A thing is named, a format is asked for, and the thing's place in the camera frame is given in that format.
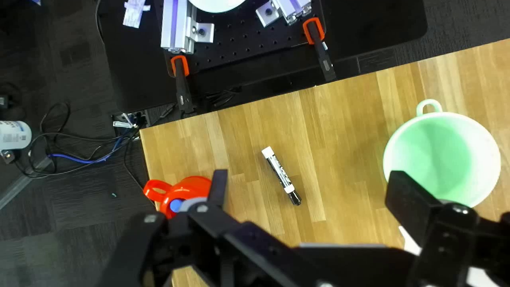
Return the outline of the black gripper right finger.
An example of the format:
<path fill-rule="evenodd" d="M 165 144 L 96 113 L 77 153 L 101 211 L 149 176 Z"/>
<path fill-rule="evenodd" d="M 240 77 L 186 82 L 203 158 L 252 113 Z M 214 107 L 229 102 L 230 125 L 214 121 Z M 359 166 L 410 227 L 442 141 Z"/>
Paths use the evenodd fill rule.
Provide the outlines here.
<path fill-rule="evenodd" d="M 442 203 L 404 171 L 393 171 L 386 208 L 421 252 L 409 287 L 472 287 L 469 270 L 482 270 L 499 287 L 510 287 L 510 214 L 484 219 L 461 203 Z"/>

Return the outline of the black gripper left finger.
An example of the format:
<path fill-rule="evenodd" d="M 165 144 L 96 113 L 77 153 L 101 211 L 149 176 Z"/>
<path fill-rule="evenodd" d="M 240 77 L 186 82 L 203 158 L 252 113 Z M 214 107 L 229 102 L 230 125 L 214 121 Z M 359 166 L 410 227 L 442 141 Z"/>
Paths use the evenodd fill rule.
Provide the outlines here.
<path fill-rule="evenodd" d="M 225 209 L 229 171 L 217 169 L 206 200 L 189 201 L 174 219 L 135 215 L 98 287 L 174 287 L 178 270 L 192 267 L 209 286 L 297 287 L 281 241 Z"/>

